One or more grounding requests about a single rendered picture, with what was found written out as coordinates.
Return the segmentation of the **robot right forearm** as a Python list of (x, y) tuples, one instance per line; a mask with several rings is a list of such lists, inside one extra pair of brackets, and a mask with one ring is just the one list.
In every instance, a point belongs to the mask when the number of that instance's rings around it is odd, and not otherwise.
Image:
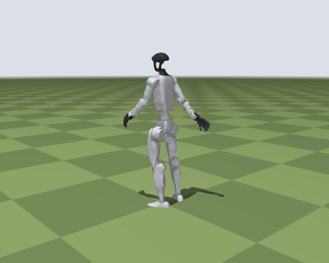
[[(186, 99), (186, 98), (185, 98)], [(186, 113), (188, 116), (190, 116), (192, 119), (196, 119), (196, 115), (194, 115), (194, 110), (191, 108), (191, 106), (189, 105), (188, 100), (186, 99), (186, 101), (182, 104), (182, 107), (185, 109)]]

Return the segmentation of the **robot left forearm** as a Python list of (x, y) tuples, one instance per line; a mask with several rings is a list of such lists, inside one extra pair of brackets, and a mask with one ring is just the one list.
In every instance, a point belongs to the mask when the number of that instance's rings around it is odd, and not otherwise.
[(134, 109), (128, 112), (128, 117), (133, 116), (136, 117), (144, 108), (142, 107), (144, 103), (143, 99), (140, 99)]

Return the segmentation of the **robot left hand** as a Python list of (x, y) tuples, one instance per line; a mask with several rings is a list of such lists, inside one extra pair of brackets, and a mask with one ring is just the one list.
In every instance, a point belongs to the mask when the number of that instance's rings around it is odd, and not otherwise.
[(133, 116), (128, 117), (128, 114), (125, 115), (124, 120), (123, 120), (123, 124), (125, 127), (127, 127), (126, 123), (132, 118), (134, 118), (134, 117)]

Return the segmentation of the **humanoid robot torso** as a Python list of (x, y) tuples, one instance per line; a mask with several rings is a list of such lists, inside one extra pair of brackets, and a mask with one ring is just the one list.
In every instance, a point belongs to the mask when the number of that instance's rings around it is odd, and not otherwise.
[[(158, 74), (158, 75), (157, 75)], [(174, 106), (174, 79), (171, 75), (162, 76), (157, 73), (156, 76), (160, 79), (158, 86), (152, 93), (155, 110), (163, 110), (159, 112), (160, 119), (157, 120), (156, 125), (164, 127), (164, 134), (173, 130), (173, 119), (170, 118), (167, 110), (173, 109)]]

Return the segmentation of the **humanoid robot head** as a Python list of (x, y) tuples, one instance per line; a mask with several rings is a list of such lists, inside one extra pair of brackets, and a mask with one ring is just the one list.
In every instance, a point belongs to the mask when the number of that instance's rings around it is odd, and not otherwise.
[[(162, 75), (162, 76), (169, 76), (169, 74), (166, 72), (166, 70), (161, 68), (161, 66), (164, 63), (164, 61), (169, 60), (169, 57), (168, 57), (167, 54), (165, 54), (165, 53), (157, 53), (157, 54), (155, 54), (152, 57), (152, 60), (154, 62), (154, 69), (155, 69), (156, 72), (159, 72), (160, 75)], [(160, 63), (158, 68), (156, 68), (156, 63), (157, 62)]]

